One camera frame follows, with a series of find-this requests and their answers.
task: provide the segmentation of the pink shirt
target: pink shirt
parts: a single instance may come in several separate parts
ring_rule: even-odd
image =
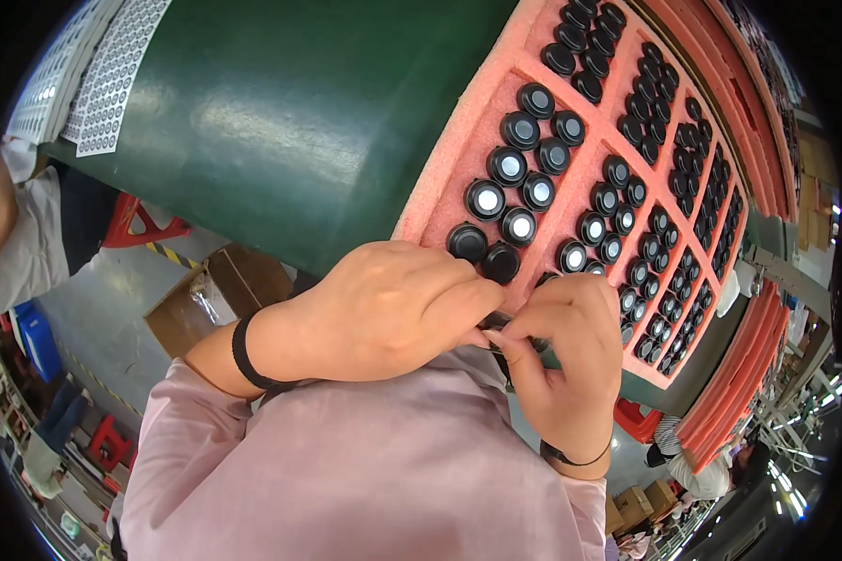
[[[251,415],[176,359],[124,499],[129,558],[604,559],[605,480],[562,477],[531,450],[504,384],[492,354],[462,347]]]

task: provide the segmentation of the hand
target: hand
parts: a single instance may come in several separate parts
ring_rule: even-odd
[[[406,241],[367,243],[289,302],[281,346],[302,348],[277,380],[386,380],[458,345],[489,341],[476,327],[505,299],[468,261]],[[251,340],[253,328],[250,327]]]
[[[530,426],[574,463],[597,458],[610,441],[622,362],[619,315],[605,279],[578,273],[539,286],[501,333],[485,332],[505,355]],[[543,369],[527,336],[551,339],[562,371]],[[601,477],[607,465],[573,470],[583,475],[572,477]]]

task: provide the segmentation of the fluorescent light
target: fluorescent light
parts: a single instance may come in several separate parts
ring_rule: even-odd
[[[798,498],[795,493],[789,493],[789,502],[792,503],[792,506],[795,507],[796,512],[798,512],[798,518],[803,518],[805,516],[805,509],[803,509],[801,504],[798,502]]]

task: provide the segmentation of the foam tray compartment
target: foam tray compartment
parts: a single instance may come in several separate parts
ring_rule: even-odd
[[[600,10],[603,4],[605,3],[598,3]],[[524,84],[542,84],[554,96],[556,111],[571,109],[583,119],[586,126],[585,141],[579,147],[571,148],[568,169],[562,175],[552,178],[556,187],[554,203],[545,213],[535,215],[536,235],[529,246],[518,249],[521,255],[520,269],[506,286],[507,298],[502,311],[514,314],[530,297],[543,273],[559,273],[555,262],[556,249],[562,241],[577,238],[577,218],[591,208],[590,192],[593,186],[606,180],[602,176],[602,163],[608,155],[616,154],[629,164],[633,175],[639,176],[645,182],[646,201],[636,209],[634,229],[622,239],[622,252],[617,263],[606,266],[608,282],[615,287],[626,283],[627,266],[631,260],[639,258],[639,239],[649,232],[648,218],[655,206],[662,207],[680,231],[679,241],[670,250],[670,263],[658,275],[658,295],[647,302],[646,314],[643,320],[635,324],[633,337],[624,348],[623,366],[626,370],[660,388],[666,388],[681,371],[714,315],[722,292],[722,280],[731,270],[741,245],[748,204],[740,175],[734,163],[730,162],[730,177],[726,182],[728,192],[717,210],[717,227],[712,230],[711,243],[707,250],[704,250],[693,227],[698,219],[698,209],[707,201],[706,185],[711,177],[711,163],[714,162],[718,146],[722,146],[726,158],[726,155],[731,153],[729,144],[722,138],[722,129],[717,117],[711,113],[708,103],[667,46],[624,2],[616,0],[614,4],[626,15],[627,25],[620,38],[615,41],[616,54],[610,60],[608,76],[601,80],[603,94],[601,102],[597,105],[586,100],[571,85],[569,77],[552,72],[540,59],[540,51],[550,43],[556,42],[554,29],[562,23],[559,10],[566,3],[562,0],[522,0],[518,4],[493,51],[459,99],[415,185],[392,238],[446,249],[450,230],[457,224],[469,222],[484,231],[488,243],[501,239],[499,222],[482,223],[465,208],[465,190],[474,179],[488,178],[487,156],[495,147],[505,145],[499,132],[500,123],[506,113],[519,110],[518,90]],[[672,65],[680,77],[674,101],[670,104],[671,120],[666,127],[666,141],[659,146],[658,158],[654,165],[649,165],[637,148],[617,130],[618,117],[627,113],[626,98],[633,92],[633,79],[639,75],[638,60],[643,56],[642,45],[646,41],[653,42],[661,50],[665,62]],[[580,57],[574,56],[574,59],[576,71],[579,71],[582,67]],[[686,217],[678,207],[677,197],[668,188],[668,175],[674,169],[675,131],[681,123],[689,123],[692,120],[685,107],[685,100],[689,97],[698,101],[703,118],[713,129],[713,137],[707,158],[704,160],[704,172],[699,177],[698,193],[693,197],[694,210],[691,216]],[[541,137],[552,136],[550,121],[540,120],[539,129]],[[524,152],[529,169],[537,172],[539,166],[532,154],[532,151]],[[508,206],[523,206],[518,189],[504,190]],[[737,197],[741,199],[741,208],[733,205],[733,200]],[[729,245],[730,257],[724,266],[719,266],[717,274],[712,267],[712,258],[720,245],[720,234],[725,221],[733,214],[738,216],[738,222],[735,228],[730,224],[733,233],[733,243]],[[672,323],[672,334],[667,342],[662,344],[660,356],[649,364],[637,358],[635,347],[646,332],[652,317],[660,313],[659,303],[664,293],[669,290],[671,277],[686,248],[691,250],[694,262],[698,263],[701,270],[692,282],[692,296],[682,303],[681,319]],[[596,258],[592,248],[587,248],[587,255],[590,259]],[[674,362],[674,368],[666,372],[659,371],[657,367],[662,365],[674,339],[678,334],[682,336],[682,325],[690,313],[694,312],[694,303],[698,300],[699,306],[701,305],[698,290],[705,284],[713,301],[703,310],[704,320],[699,326],[693,326],[695,335],[686,345],[684,356],[675,360],[675,353],[672,361],[668,361]]]

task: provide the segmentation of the worker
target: worker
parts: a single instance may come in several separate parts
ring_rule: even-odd
[[[0,314],[64,283],[106,239],[118,191],[48,160],[21,185],[0,153]]]
[[[62,493],[65,445],[72,440],[73,431],[84,419],[89,405],[93,407],[90,392],[87,388],[78,391],[69,374],[56,392],[50,410],[31,432],[28,448],[22,455],[22,478],[41,500]]]
[[[743,443],[741,434],[728,443],[716,458],[698,474],[697,461],[692,451],[684,449],[674,428],[679,417],[665,415],[654,432],[654,444],[646,453],[646,463],[655,467],[667,463],[668,470],[686,493],[674,510],[674,518],[680,518],[683,511],[698,500],[715,500],[733,489],[748,492],[760,481],[770,460],[770,448],[760,440]]]
[[[481,332],[504,299],[467,261],[381,241],[215,331],[147,401],[128,555],[603,559],[617,293],[598,275],[555,278]],[[527,337],[550,338],[563,371],[544,371]],[[479,348],[491,342],[545,459],[511,427],[505,376]]]

